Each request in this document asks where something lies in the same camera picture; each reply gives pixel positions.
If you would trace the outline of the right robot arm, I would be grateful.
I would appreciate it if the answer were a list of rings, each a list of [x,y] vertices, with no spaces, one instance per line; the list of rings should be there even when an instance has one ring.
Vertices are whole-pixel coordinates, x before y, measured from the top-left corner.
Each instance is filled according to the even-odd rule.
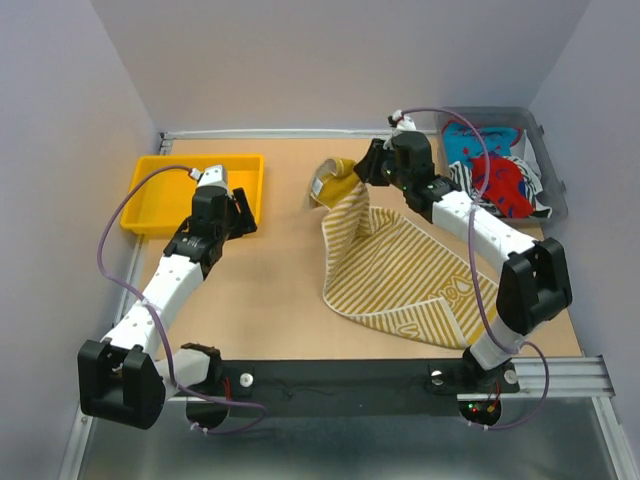
[[[554,238],[539,241],[483,208],[451,179],[439,175],[429,140],[404,131],[375,138],[354,171],[371,186],[393,186],[430,224],[464,240],[469,256],[484,258],[499,274],[497,316],[462,356],[460,378],[472,390],[491,384],[540,324],[567,309],[573,294],[565,250]]]

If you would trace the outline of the yellow striped towel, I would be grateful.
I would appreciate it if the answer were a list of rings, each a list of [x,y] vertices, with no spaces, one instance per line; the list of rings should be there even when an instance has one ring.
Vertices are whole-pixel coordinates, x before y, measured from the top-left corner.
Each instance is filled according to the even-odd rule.
[[[330,158],[312,177],[307,206],[324,207],[322,297],[372,330],[463,350],[497,317],[497,285],[399,212],[373,206],[355,161]]]

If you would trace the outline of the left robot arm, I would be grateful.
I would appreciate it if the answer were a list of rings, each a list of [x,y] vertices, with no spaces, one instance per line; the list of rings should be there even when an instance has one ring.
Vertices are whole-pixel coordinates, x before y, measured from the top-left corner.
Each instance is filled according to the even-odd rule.
[[[187,343],[172,351],[167,331],[220,260],[224,244],[256,229],[243,189],[196,188],[191,214],[165,247],[148,285],[143,291],[127,285],[136,300],[124,318],[78,352],[84,414],[146,430],[178,393],[214,393],[214,402],[229,403],[219,350]]]

